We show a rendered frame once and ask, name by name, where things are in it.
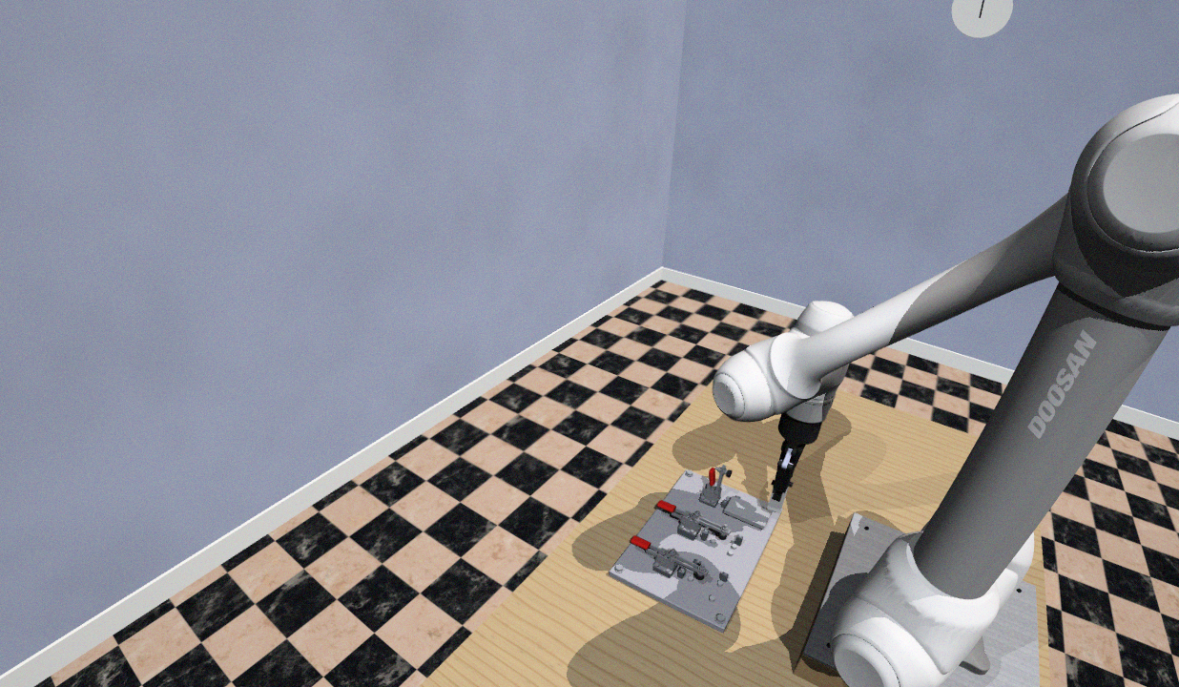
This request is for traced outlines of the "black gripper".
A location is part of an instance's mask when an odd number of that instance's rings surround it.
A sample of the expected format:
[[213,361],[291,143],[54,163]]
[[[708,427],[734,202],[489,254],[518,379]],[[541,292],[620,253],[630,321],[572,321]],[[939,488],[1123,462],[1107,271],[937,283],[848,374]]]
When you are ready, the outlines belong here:
[[770,483],[770,485],[773,485],[773,491],[770,494],[768,510],[780,511],[789,487],[793,484],[790,480],[792,478],[795,465],[797,465],[798,458],[801,458],[801,453],[808,444],[812,444],[817,440],[821,425],[822,422],[819,425],[806,425],[806,423],[802,423],[798,420],[792,420],[786,412],[780,414],[778,432],[780,432],[780,436],[784,436],[785,441],[780,447],[780,458],[778,458],[776,478]]

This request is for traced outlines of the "black toggle clamp with red handle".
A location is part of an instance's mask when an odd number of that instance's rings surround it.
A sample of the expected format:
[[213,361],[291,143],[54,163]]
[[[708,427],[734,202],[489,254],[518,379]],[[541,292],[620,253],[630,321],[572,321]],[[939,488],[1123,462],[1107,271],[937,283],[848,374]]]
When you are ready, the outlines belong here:
[[[654,544],[651,544],[651,542],[647,542],[647,540],[639,539],[639,536],[633,536],[631,539],[631,543],[632,544],[638,544],[639,548],[643,548],[650,555],[656,556],[656,564],[653,564],[653,570],[656,573],[661,573],[663,575],[666,575],[668,579],[670,579],[670,575],[672,575],[673,573],[676,573],[676,567],[678,567],[678,564],[687,567],[687,569],[691,569],[694,573],[697,573],[694,575],[694,579],[697,579],[697,581],[703,581],[704,575],[709,574],[709,570],[706,569],[706,564],[698,566],[698,564],[693,564],[693,562],[689,561],[687,559],[681,559],[680,556],[678,556],[678,551],[676,551],[676,548],[673,548],[672,551],[667,551],[667,549],[664,549],[664,548],[659,549],[659,548],[656,548]],[[648,551],[648,548],[653,549],[654,551]],[[659,553],[656,553],[656,551],[659,551]],[[684,561],[685,564],[681,561]]]
[[[714,531],[719,531],[717,539],[722,540],[727,539],[729,534],[731,533],[727,526],[716,526],[714,522],[709,521],[709,518],[703,518],[700,511],[694,511],[694,513],[680,511],[679,509],[676,508],[676,506],[665,503],[665,501],[661,500],[659,501],[659,503],[656,503],[656,506],[658,506],[658,508],[665,511],[671,511],[672,516],[680,518],[681,526],[678,526],[678,534],[687,536],[687,539],[692,539],[693,542],[694,539],[697,539],[697,535],[699,534],[702,526],[706,526],[709,528],[713,528]],[[676,511],[684,514],[684,516],[678,516]]]

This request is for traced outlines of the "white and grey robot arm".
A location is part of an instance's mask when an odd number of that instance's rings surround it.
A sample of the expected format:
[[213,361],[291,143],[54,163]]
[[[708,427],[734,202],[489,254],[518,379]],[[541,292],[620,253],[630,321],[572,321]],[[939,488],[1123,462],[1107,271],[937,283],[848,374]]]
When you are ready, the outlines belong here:
[[839,606],[830,650],[848,687],[990,669],[983,634],[1033,564],[1035,528],[1179,325],[1179,93],[1105,123],[1068,193],[1009,238],[855,317],[809,302],[789,332],[714,374],[729,418],[788,410],[815,425],[852,361],[1050,277],[1042,321],[928,527],[895,539]]

